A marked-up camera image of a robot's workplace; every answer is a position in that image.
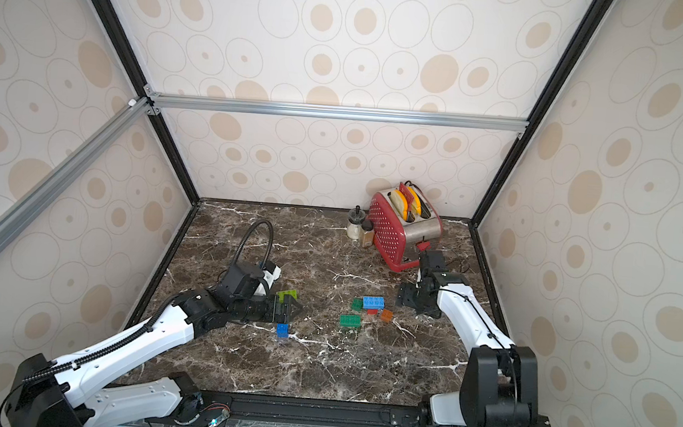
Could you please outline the lime green 2x4 lego brick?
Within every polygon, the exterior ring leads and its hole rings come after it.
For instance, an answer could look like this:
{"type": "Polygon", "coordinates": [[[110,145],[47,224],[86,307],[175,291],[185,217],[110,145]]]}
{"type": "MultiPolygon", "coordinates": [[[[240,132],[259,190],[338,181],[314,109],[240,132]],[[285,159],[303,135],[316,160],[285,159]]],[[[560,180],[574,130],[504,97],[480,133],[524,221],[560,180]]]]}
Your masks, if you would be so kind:
{"type": "Polygon", "coordinates": [[[290,297],[291,299],[297,299],[298,294],[296,290],[280,291],[277,293],[277,298],[280,303],[284,303],[285,298],[290,297]]]}

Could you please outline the orange 2x2 lego brick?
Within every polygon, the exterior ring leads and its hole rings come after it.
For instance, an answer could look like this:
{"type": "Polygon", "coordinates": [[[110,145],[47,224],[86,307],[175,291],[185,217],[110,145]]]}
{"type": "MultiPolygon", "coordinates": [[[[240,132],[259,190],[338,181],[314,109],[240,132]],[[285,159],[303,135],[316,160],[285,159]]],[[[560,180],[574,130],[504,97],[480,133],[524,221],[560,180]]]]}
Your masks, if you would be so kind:
{"type": "Polygon", "coordinates": [[[391,323],[393,321],[393,315],[394,313],[392,311],[384,309],[384,311],[381,312],[381,320],[383,323],[391,323]]]}

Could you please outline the light blue 2x4 lego brick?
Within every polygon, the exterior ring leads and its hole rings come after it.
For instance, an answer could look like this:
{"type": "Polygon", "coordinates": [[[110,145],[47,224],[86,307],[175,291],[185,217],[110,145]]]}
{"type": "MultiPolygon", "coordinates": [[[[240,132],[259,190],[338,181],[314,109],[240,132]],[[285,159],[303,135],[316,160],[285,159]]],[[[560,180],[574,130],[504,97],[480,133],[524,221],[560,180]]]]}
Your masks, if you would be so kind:
{"type": "Polygon", "coordinates": [[[384,309],[385,299],[383,297],[365,296],[362,298],[362,306],[366,311],[379,311],[384,309]]]}

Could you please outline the green 2x2 lego brick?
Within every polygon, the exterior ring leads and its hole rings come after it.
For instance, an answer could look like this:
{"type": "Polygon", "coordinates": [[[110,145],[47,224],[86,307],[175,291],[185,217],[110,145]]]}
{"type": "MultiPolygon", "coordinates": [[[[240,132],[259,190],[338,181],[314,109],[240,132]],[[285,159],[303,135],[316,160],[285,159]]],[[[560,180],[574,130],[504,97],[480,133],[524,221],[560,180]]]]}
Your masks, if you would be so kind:
{"type": "Polygon", "coordinates": [[[364,303],[363,303],[362,299],[355,298],[354,300],[352,300],[351,308],[352,308],[352,310],[354,310],[354,311],[362,311],[362,309],[363,309],[363,304],[364,304],[364,303]]]}

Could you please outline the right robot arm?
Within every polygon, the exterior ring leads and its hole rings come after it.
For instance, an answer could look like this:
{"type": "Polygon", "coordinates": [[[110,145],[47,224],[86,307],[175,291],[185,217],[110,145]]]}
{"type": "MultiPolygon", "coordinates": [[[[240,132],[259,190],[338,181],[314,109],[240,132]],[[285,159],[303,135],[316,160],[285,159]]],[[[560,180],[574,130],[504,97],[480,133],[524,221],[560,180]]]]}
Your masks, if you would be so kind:
{"type": "Polygon", "coordinates": [[[418,280],[404,282],[399,306],[451,321],[468,353],[458,391],[432,395],[424,403],[433,427],[533,427],[538,422],[537,357],[518,346],[476,300],[464,275],[447,268],[438,250],[419,255],[418,280]]]}

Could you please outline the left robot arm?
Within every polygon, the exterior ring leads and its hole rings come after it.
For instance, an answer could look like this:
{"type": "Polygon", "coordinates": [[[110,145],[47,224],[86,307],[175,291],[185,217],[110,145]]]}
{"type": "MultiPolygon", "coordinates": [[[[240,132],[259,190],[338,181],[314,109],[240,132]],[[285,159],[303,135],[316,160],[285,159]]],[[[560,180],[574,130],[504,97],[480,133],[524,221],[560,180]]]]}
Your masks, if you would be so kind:
{"type": "Polygon", "coordinates": [[[25,359],[1,403],[1,427],[115,427],[163,417],[193,424],[203,398],[188,374],[119,387],[113,381],[230,323],[288,327],[302,305],[273,292],[280,275],[270,261],[233,263],[217,287],[174,294],[147,320],[98,344],[56,359],[25,359]]]}

